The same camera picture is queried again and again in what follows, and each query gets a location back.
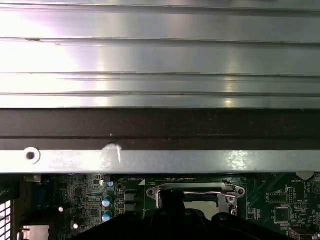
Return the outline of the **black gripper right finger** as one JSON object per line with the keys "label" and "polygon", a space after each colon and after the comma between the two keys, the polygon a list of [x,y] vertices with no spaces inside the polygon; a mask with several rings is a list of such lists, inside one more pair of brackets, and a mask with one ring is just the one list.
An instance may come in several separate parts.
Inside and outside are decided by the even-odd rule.
{"label": "black gripper right finger", "polygon": [[186,213],[184,194],[172,192],[173,240],[288,240],[278,232],[229,213],[218,213],[205,222],[195,211]]}

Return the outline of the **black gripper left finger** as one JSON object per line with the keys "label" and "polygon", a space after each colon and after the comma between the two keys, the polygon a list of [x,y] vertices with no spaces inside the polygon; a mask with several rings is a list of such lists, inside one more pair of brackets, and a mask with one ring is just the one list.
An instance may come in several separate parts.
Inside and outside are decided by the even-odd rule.
{"label": "black gripper left finger", "polygon": [[141,218],[134,212],[119,215],[74,237],[73,240],[172,240],[173,191],[160,192],[161,207]]}

